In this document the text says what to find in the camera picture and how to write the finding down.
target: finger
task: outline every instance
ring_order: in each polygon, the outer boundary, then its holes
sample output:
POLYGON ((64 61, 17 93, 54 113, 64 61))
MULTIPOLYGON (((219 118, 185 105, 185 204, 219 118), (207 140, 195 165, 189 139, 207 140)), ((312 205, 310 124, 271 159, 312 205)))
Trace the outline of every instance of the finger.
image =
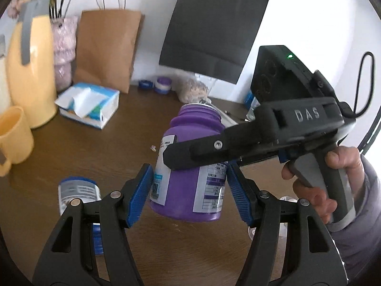
POLYGON ((339 146, 327 153, 327 165, 333 169, 358 169, 362 170, 360 152, 356 147, 339 146))
POLYGON ((294 177, 294 174, 288 168, 288 162, 284 165, 281 174, 283 179, 292 179, 294 177))
POLYGON ((294 182, 292 187, 298 198, 306 198, 309 202, 311 202, 312 205, 315 205, 315 197, 321 197, 322 192, 324 193, 324 191, 318 187, 311 188, 304 186, 298 179, 294 182))
POLYGON ((331 221, 331 214, 327 214, 321 217, 321 220, 323 221, 324 224, 327 224, 331 221))
POLYGON ((298 198, 306 198, 313 206, 322 205, 327 200, 323 189, 306 187, 298 179, 294 182, 293 189, 298 198))
POLYGON ((359 150, 355 147, 339 146, 334 151, 327 153, 325 161, 330 168, 346 170, 352 194, 357 194, 365 178, 359 150))
POLYGON ((315 211, 323 218, 327 214, 333 213, 337 208, 337 202, 332 199, 327 199, 322 205, 315 205, 315 211))

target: blue container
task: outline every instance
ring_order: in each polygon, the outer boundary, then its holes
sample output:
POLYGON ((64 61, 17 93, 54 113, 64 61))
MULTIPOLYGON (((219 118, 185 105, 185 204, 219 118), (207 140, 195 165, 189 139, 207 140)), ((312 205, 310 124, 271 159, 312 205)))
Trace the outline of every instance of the blue container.
POLYGON ((150 80, 140 80, 139 88, 143 90, 151 90, 154 88, 154 83, 151 82, 150 80))
POLYGON ((245 106, 246 109, 250 109, 250 105, 254 100, 254 94, 249 90, 249 93, 246 96, 245 101, 243 102, 243 105, 245 106))
MULTIPOLYGON (((83 203, 101 200, 100 190, 96 182, 84 177, 68 177, 58 185, 58 204, 60 215, 63 214, 66 206, 71 200, 79 198, 83 203)), ((103 254, 102 236, 100 234, 100 224, 93 224, 94 250, 96 255, 103 254)))
POLYGON ((159 77, 155 83, 155 91, 160 94, 167 94, 171 91, 172 80, 168 77, 159 77))

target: metal screw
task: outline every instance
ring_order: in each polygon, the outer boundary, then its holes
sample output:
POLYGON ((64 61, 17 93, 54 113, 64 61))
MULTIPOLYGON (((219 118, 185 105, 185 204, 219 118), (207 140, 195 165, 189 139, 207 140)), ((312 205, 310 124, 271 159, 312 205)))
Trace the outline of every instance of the metal screw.
POLYGON ((263 198, 263 199, 267 199, 268 197, 270 197, 270 194, 266 190, 261 190, 260 191, 260 197, 263 198))
POLYGON ((220 150, 222 148, 222 142, 220 140, 215 141, 215 149, 220 150))
POLYGON ((81 200, 80 200, 80 199, 73 199, 73 200, 70 202, 70 204, 71 204, 72 206, 78 206, 78 205, 81 204, 81 200))
POLYGON ((300 204, 303 206, 309 206, 309 201, 307 199, 301 198, 300 204))
POLYGON ((118 199, 120 196, 121 196, 120 191, 113 191, 113 192, 110 194, 110 197, 113 198, 113 199, 118 199))

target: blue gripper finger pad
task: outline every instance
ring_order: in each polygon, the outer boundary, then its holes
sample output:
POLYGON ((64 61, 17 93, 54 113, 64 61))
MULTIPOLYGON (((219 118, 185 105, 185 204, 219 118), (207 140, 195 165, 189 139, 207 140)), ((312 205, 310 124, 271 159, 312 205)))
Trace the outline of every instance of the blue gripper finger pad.
POLYGON ((246 193, 238 180, 238 176, 231 165, 228 165, 227 167, 227 182, 232 191, 241 219, 248 226, 250 226, 254 222, 253 216, 251 215, 250 201, 247 198, 246 193))
POLYGON ((145 200, 149 194, 151 189, 151 185, 153 182, 154 171, 151 166, 147 167, 147 170, 143 174, 138 186, 135 189, 133 196, 130 201, 130 209, 127 217, 127 225, 129 228, 132 227, 134 223, 136 223, 140 215, 142 213, 145 200))

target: black cable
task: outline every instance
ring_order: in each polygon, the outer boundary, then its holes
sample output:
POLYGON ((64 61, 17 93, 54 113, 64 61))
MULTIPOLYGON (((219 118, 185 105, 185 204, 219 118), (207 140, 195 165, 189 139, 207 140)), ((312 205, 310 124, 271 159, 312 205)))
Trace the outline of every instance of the black cable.
POLYGON ((356 87, 356 97, 355 97, 355 104, 354 104, 354 108, 353 108, 353 112, 354 113, 348 113, 348 112, 345 112, 343 109, 341 109, 341 113, 343 116, 347 117, 347 118, 359 118, 361 117, 362 115, 365 114, 365 112, 369 109, 370 107, 370 104, 372 102, 372 99, 373 99, 373 93, 374 93, 374 88, 375 88, 375 57, 373 55, 373 53, 371 53, 370 51, 367 51, 363 56, 362 56, 362 59, 361 59, 361 63, 360 63, 360 69, 359 69, 359 77, 357 79, 357 87, 356 87), (361 74, 362 74, 362 67, 364 65, 364 61, 365 61, 365 58, 367 56, 370 56, 372 58, 372 66, 371 66, 371 75, 370 75, 370 91, 369 91, 369 96, 368 96, 368 100, 364 106, 364 108, 359 112, 359 113, 356 113, 356 109, 357 109, 357 102, 359 100, 359 90, 360 90, 360 82, 361 82, 361 74))
POLYGON ((375 120, 372 123, 372 126, 370 127, 369 131, 366 133, 364 138, 362 139, 360 145, 358 146, 358 149, 360 153, 363 153, 364 155, 369 150, 370 146, 375 141, 378 133, 381 130, 381 107, 378 110, 378 113, 376 115, 375 120))

